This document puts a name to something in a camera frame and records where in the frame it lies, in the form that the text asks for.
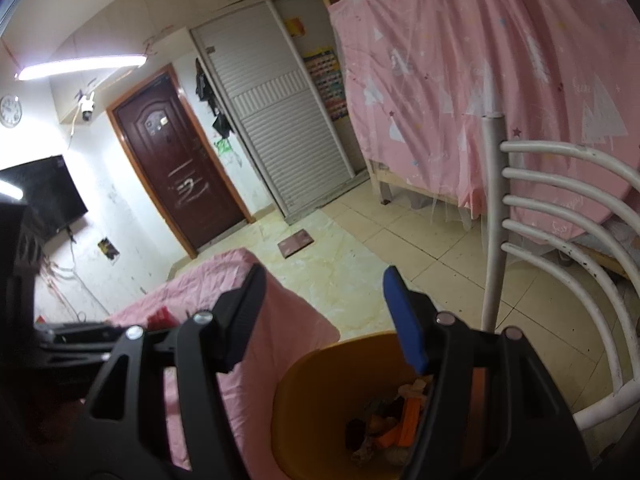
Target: tile floor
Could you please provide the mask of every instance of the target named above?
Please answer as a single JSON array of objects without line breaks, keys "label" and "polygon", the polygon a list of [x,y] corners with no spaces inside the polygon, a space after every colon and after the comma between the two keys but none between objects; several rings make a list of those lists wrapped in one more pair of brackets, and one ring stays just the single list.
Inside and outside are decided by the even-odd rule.
[{"label": "tile floor", "polygon": [[[247,247],[285,286],[334,323],[342,338],[351,338],[392,328],[382,297],[382,273],[394,264],[416,289],[478,328],[486,273],[481,226],[475,223],[467,231],[446,216],[444,204],[412,210],[402,194],[383,206],[365,182],[293,226],[271,213],[205,250],[178,274],[213,254]],[[315,243],[284,260],[277,242],[302,228]],[[622,329],[607,297],[581,267],[568,271],[600,305],[628,378]],[[640,300],[627,282],[619,288],[636,322]],[[524,330],[574,411],[611,392],[604,348],[590,316],[548,274],[524,262],[511,264],[498,323],[498,330],[511,324]],[[635,410],[585,432],[590,452],[596,454],[617,439]]]}]

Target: flat screen tv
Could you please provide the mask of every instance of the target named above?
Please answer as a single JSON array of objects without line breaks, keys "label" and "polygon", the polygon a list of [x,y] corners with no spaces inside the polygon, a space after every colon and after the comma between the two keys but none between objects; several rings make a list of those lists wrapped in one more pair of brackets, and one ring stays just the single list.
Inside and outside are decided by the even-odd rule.
[{"label": "flat screen tv", "polygon": [[0,180],[22,190],[22,200],[30,206],[26,221],[42,242],[87,211],[61,155],[2,170]]}]

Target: door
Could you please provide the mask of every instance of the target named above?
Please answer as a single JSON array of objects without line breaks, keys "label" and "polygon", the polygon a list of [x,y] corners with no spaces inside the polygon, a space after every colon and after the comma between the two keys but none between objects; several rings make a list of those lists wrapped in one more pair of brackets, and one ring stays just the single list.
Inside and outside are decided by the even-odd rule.
[{"label": "door", "polygon": [[286,218],[352,179],[324,105],[266,4],[207,23],[196,35]]},{"label": "door", "polygon": [[168,73],[112,113],[153,193],[192,247],[244,219]]}]

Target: silver bolt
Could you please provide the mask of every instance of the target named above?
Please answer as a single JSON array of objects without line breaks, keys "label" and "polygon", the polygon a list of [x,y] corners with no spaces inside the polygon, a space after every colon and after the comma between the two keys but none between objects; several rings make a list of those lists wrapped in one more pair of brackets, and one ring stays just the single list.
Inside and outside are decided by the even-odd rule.
[{"label": "silver bolt", "polygon": [[141,326],[134,325],[127,328],[125,335],[127,336],[127,339],[131,339],[132,341],[134,341],[135,339],[140,339],[143,333],[145,333],[145,329],[143,329]]},{"label": "silver bolt", "polygon": [[451,326],[456,322],[456,316],[450,312],[439,312],[436,316],[436,323],[444,326]]},{"label": "silver bolt", "polygon": [[513,341],[518,341],[522,339],[522,330],[517,326],[508,326],[504,329],[504,335]]},{"label": "silver bolt", "polygon": [[211,323],[213,319],[213,314],[208,310],[203,310],[202,312],[196,312],[193,315],[193,320],[199,325],[206,325],[207,323]]}]

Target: security camera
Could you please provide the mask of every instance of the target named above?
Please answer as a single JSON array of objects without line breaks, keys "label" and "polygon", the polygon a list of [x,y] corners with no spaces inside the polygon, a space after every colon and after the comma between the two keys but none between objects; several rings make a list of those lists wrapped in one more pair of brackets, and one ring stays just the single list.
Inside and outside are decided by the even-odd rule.
[{"label": "security camera", "polygon": [[94,113],[94,107],[95,107],[94,95],[95,95],[95,92],[91,92],[91,97],[87,97],[86,95],[83,95],[80,98],[80,102],[78,104],[80,107],[80,111],[82,112],[83,121],[87,121],[87,122],[90,121],[91,116]]}]

